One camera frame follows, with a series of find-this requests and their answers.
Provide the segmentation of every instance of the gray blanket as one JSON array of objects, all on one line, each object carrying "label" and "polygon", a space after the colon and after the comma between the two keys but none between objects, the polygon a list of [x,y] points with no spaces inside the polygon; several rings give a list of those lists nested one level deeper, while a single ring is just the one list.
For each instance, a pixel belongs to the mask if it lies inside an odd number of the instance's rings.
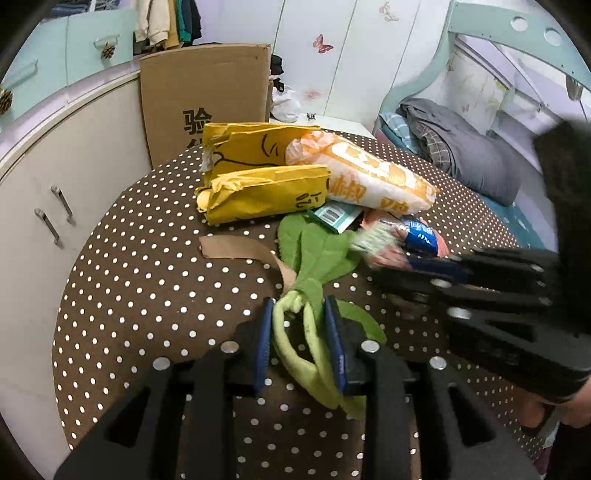
[{"label": "gray blanket", "polygon": [[431,100],[410,98],[400,107],[415,135],[423,137],[421,126],[427,126],[447,145],[446,170],[454,179],[502,205],[513,203],[521,186],[519,154],[508,144],[481,135],[456,112]]}]

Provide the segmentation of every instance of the small box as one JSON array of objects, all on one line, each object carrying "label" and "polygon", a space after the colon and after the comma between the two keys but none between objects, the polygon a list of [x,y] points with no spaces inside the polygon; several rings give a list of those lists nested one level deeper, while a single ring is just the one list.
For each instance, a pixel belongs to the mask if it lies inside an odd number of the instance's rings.
[{"label": "small box", "polygon": [[312,210],[309,215],[312,220],[324,225],[331,232],[343,233],[362,210],[363,207],[358,205],[329,200],[322,207]]}]

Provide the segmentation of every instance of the mint green drawer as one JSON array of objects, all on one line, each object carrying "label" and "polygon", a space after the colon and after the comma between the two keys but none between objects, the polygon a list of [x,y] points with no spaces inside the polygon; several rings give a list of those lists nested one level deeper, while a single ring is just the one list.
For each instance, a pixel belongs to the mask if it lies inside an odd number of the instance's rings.
[{"label": "mint green drawer", "polygon": [[[92,12],[68,18],[66,43],[67,83],[130,61],[134,54],[135,11],[129,8]],[[101,58],[104,46],[115,45],[109,60]]]},{"label": "mint green drawer", "polygon": [[12,107],[0,115],[0,132],[23,113],[66,84],[67,18],[37,25],[23,44],[2,88],[12,92]]}]

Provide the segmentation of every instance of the pine cone decoration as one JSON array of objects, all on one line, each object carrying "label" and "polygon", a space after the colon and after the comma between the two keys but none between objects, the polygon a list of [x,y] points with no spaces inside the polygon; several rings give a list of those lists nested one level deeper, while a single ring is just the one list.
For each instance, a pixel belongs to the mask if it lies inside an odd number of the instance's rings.
[{"label": "pine cone decoration", "polygon": [[103,51],[100,53],[100,57],[103,60],[110,60],[113,58],[113,55],[115,55],[115,45],[109,45],[107,43],[105,48],[103,48]]},{"label": "pine cone decoration", "polygon": [[12,106],[12,92],[0,88],[0,115],[4,115]]}]

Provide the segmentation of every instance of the butterfly sticker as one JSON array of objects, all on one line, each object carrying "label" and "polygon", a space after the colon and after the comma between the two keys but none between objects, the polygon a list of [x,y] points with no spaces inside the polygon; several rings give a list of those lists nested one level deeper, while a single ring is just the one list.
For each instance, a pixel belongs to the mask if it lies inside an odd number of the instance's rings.
[{"label": "butterfly sticker", "polygon": [[332,45],[326,45],[324,43],[324,35],[322,33],[314,40],[312,46],[318,48],[318,53],[326,53],[334,48]]},{"label": "butterfly sticker", "polygon": [[398,21],[398,17],[396,17],[395,15],[392,15],[390,13],[390,2],[386,2],[383,4],[383,6],[379,7],[379,12],[381,14],[384,14],[384,20],[386,22],[397,22]]}]

